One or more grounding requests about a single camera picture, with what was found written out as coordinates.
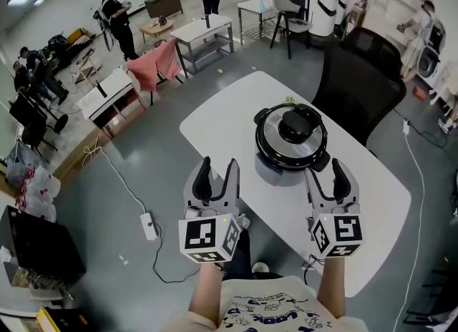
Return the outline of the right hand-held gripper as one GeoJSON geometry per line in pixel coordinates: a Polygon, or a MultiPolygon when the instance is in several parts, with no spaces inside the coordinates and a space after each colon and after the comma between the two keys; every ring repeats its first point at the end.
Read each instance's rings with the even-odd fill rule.
{"type": "Polygon", "coordinates": [[[309,231],[321,258],[342,258],[353,255],[364,244],[364,217],[355,177],[339,159],[333,158],[331,164],[333,197],[324,195],[313,170],[305,170],[313,219],[309,231]]]}

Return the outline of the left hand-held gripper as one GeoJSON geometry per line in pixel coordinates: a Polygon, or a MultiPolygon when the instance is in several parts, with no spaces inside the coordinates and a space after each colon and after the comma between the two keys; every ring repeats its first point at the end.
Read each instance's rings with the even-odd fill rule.
{"type": "Polygon", "coordinates": [[[250,226],[250,220],[238,208],[240,168],[236,159],[228,164],[221,193],[215,197],[210,170],[210,158],[204,157],[185,183],[187,207],[178,222],[180,252],[195,263],[226,263],[233,259],[240,234],[250,226]]]}

